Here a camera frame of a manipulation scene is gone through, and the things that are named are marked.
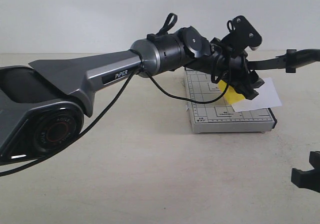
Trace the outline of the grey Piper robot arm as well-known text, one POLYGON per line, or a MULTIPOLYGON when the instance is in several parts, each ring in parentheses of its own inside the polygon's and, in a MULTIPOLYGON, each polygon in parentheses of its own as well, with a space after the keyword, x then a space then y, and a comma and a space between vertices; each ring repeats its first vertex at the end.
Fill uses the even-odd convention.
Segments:
POLYGON ((93 114, 97 91, 135 76, 153 79, 180 67, 225 81, 246 99, 257 97, 263 81, 259 70, 298 68, 319 61, 318 49, 288 50, 284 55, 248 61, 245 49, 261 37, 236 28, 223 39, 207 40, 194 27, 175 33, 162 28, 135 41, 129 50, 73 59, 45 59, 28 66, 0 70, 0 163, 20 166, 1 172, 18 173, 37 165, 85 135, 84 118, 93 114))

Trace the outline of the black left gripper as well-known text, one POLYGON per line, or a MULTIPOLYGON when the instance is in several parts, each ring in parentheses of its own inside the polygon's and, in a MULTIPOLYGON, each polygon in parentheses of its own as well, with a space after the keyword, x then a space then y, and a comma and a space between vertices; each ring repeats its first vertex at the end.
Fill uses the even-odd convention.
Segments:
POLYGON ((246 60, 248 54, 245 52, 247 46, 245 42, 231 36, 211 41, 202 37, 199 70, 209 74, 211 82, 226 81, 235 86, 235 91, 245 99, 253 100, 259 95, 254 88, 260 88, 265 81, 255 70, 249 70, 246 60))

